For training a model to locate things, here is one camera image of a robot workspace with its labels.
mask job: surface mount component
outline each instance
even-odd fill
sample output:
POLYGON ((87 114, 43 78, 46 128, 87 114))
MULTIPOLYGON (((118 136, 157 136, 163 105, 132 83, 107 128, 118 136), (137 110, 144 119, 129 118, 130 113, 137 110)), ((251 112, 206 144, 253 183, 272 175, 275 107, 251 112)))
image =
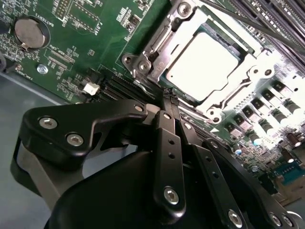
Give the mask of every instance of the surface mount component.
POLYGON ((286 137, 294 147, 299 147, 302 144, 302 142, 292 133, 288 133, 286 137))
POLYGON ((249 138, 254 146, 260 146, 263 143, 263 140, 256 133, 250 134, 249 138))
POLYGON ((282 149, 281 154, 287 163, 293 163, 295 160, 286 149, 282 149))
POLYGON ((25 50, 45 48, 51 39, 48 27, 39 18, 19 18, 14 25, 16 42, 25 50))

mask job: screw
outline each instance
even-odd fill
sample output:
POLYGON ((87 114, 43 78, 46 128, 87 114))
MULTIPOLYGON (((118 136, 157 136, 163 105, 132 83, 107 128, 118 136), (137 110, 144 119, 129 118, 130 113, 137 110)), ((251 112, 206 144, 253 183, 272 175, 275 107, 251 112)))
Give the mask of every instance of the screw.
POLYGON ((187 17, 191 13, 191 5, 187 2, 183 2, 180 4, 178 8, 178 13, 181 17, 187 17))
POLYGON ((228 216, 230 221, 237 227, 241 228, 243 226, 242 219, 237 215, 237 213, 233 210, 229 210, 228 216))
POLYGON ((164 113, 163 116, 164 116, 165 118, 167 118, 167 119, 171 119, 170 115, 167 114, 167 113, 164 113))
POLYGON ((211 142, 211 145, 214 147, 214 148, 218 148, 218 145, 216 142, 211 142))
POLYGON ((270 218, 272 219, 273 223, 275 223, 277 226, 280 227, 280 226, 282 225, 281 221, 279 220, 278 217, 276 217, 275 214, 270 213, 269 216, 270 216, 270 218))
POLYGON ((47 66, 45 66, 43 64, 39 64, 37 66, 37 71, 38 71, 38 73, 45 75, 48 73, 49 69, 47 66))
POLYGON ((190 130, 190 129, 192 128, 192 126, 191 126, 190 124, 188 124, 188 123, 184 123, 184 126, 185 126, 188 130, 190 130))
POLYGON ((144 109, 138 105, 134 106, 134 108, 137 110, 137 111, 140 111, 142 112, 144 109))
POLYGON ((149 68, 150 68, 150 66, 149 66, 149 63, 148 63, 148 62, 146 62, 146 61, 141 61, 141 62, 139 63, 139 69, 140 69, 141 71, 146 72, 146 71, 149 70, 149 68))
POLYGON ((290 221, 290 219, 287 216, 282 215, 282 218, 285 221, 285 223, 287 223, 290 227, 293 226, 292 222, 290 221))
POLYGON ((42 118, 39 120, 39 125, 45 129, 51 130, 57 127, 57 122, 52 118, 42 118))
POLYGON ((176 205, 179 202, 178 194, 170 187, 164 190, 164 197, 170 204, 176 205))
POLYGON ((84 139, 77 134, 71 134, 67 137, 67 142, 72 146, 81 146, 84 143, 84 139))
POLYGON ((20 70, 22 69, 21 64, 17 64, 16 67, 15 67, 15 69, 18 70, 18 71, 20 71, 20 70))

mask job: green circuit board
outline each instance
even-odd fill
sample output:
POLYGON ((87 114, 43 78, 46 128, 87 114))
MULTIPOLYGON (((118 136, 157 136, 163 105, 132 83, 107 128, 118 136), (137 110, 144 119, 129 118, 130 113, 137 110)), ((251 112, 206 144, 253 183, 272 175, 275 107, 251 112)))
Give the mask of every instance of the green circuit board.
POLYGON ((47 48, 25 52, 15 42, 13 28, 0 36, 3 54, 17 61, 17 73, 71 103, 81 102, 75 86, 88 69, 109 69, 130 77, 122 53, 138 53, 170 7, 169 1, 150 0, 4 0, 0 18, 10 24, 27 15, 43 21, 51 35, 47 48), (138 24, 127 28, 134 16, 138 24), (39 74, 37 66, 48 67, 39 74))
MULTIPOLYGON (((218 0, 217 2, 229 10, 236 10, 228 0, 218 0)), ((245 2, 251 4, 251 0, 245 0, 245 2)), ((78 89, 78 86, 91 69, 96 72, 107 70, 118 76, 120 80, 132 79, 130 72, 122 63, 122 55, 141 53, 172 4, 169 0, 3 0, 0 2, 0 6, 0 21, 10 25, 8 33, 0 34, 0 50, 6 58, 16 63, 15 73, 69 103, 76 104, 84 102, 84 93, 78 89), (18 43, 16 21, 29 16, 46 25, 50 39, 50 42, 45 45, 46 47, 27 51, 18 43), (38 72, 37 67, 40 64, 47 67, 46 74, 38 72)), ((201 27, 202 31, 210 33, 215 40, 222 42, 228 49, 237 40, 248 49, 249 53, 254 52, 253 47, 226 25, 225 21, 219 19, 206 7, 202 7, 202 11, 213 17, 219 25, 208 21, 205 26, 211 27, 212 31, 208 31, 204 25, 201 27)), ((258 35, 256 31, 250 30, 246 25, 239 24, 245 31, 249 31, 262 46, 274 49, 268 39, 261 34, 258 35)), ((272 79, 261 81, 247 101, 241 98, 241 102, 250 103, 256 96, 259 97, 263 90, 270 88, 274 80, 289 82, 289 88, 292 91, 296 87, 305 88, 302 75, 287 59, 282 58, 281 62, 275 66, 275 70, 277 74, 272 79)), ((114 89, 111 91, 112 93, 124 89, 116 82, 112 82, 112 86, 114 88, 108 89, 110 91, 114 89)), ((129 84, 129 87, 132 90, 139 89, 132 83, 129 84)), ((299 95, 299 92, 296 92, 292 100, 298 101, 299 95)), ((103 101, 100 98, 97 95, 91 102, 103 101)), ((268 107, 271 110, 277 109, 275 106, 268 107)), ((206 135, 217 138, 231 147, 234 144, 243 146, 243 153, 234 155, 234 157, 254 176, 258 177, 265 172, 276 174, 274 171, 287 164, 282 159, 278 142, 283 140, 283 148, 291 151, 291 144, 285 136, 287 133, 294 133, 304 139, 305 118, 298 117, 294 124, 279 129, 274 142, 271 142, 268 137, 262 137, 265 144, 254 146, 248 135, 244 134, 236 138, 226 129, 228 123, 234 123, 234 117, 241 112, 241 109, 225 111, 223 121, 217 125, 196 119, 183 112, 182 114, 187 121, 200 128, 206 135), (256 166, 259 169, 253 172, 252 168, 256 166)))

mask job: ram slot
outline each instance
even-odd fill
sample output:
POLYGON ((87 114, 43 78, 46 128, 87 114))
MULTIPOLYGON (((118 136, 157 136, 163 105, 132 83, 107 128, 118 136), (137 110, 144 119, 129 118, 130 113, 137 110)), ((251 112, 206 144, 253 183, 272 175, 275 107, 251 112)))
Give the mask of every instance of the ram slot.
POLYGON ((294 13, 295 15, 302 21, 302 23, 305 23, 305 8, 301 8, 296 2, 294 2, 293 0, 286 0, 285 4, 287 7, 289 7, 294 13))
MULTIPOLYGON (((260 17, 257 17, 256 12, 248 1, 230 0, 230 2, 237 11, 246 16, 248 19, 256 21, 259 25, 274 31, 274 28, 272 25, 270 25, 270 23, 262 20, 260 17)), ((268 36, 266 38, 282 55, 286 56, 296 68, 298 68, 301 72, 305 72, 305 61, 302 55, 300 55, 297 51, 286 47, 284 44, 280 43, 274 38, 268 36)))
POLYGON ((135 99, 140 103, 154 103, 154 98, 151 98, 150 96, 145 94, 139 87, 137 87, 133 83, 128 82, 118 76, 112 77, 110 84, 123 91, 125 94, 128 94, 131 99, 135 99))
POLYGON ((296 3, 300 6, 301 9, 305 10, 305 2, 304 0, 295 0, 296 3))
POLYGON ((283 30, 286 31, 288 37, 291 37, 296 44, 305 48, 304 40, 296 32, 296 30, 299 31, 296 27, 296 24, 293 22, 293 20, 289 17, 289 15, 285 12, 285 10, 282 7, 280 7, 278 4, 276 5, 267 4, 265 0, 257 0, 257 2, 264 9, 265 13, 269 15, 271 18, 273 18, 278 28, 282 27, 283 30))

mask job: capacitor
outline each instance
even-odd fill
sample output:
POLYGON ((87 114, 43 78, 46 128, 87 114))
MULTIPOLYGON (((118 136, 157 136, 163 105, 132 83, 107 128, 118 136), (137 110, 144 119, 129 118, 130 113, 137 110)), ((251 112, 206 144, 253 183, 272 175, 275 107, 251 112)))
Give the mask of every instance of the capacitor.
POLYGON ((303 110, 293 102, 287 104, 286 108, 294 115, 301 115, 303 113, 303 110))
POLYGON ((273 117, 281 124, 281 125, 287 125, 288 124, 288 118, 282 114, 274 114, 273 117))
POLYGON ((294 147, 299 147, 302 144, 299 139, 297 139, 297 137, 292 133, 287 134, 286 137, 294 147))
POLYGON ((262 144, 262 139, 257 134, 250 134, 249 138, 251 139, 253 145, 260 146, 262 144))
POLYGON ((240 148, 240 146, 239 146, 238 144, 234 144, 234 145, 233 145, 233 151, 234 151, 234 153, 235 153, 236 155, 242 154, 242 150, 241 150, 241 148, 240 148))
POLYGON ((252 172, 256 173, 256 172, 259 171, 259 168, 258 168, 258 166, 253 166, 253 167, 251 168, 251 170, 252 170, 252 172))
POLYGON ((275 129, 269 123, 262 124, 261 127, 268 135, 272 136, 275 134, 275 129))
POLYGON ((292 155, 288 152, 288 150, 282 149, 281 154, 286 162, 293 163, 295 161, 292 155))

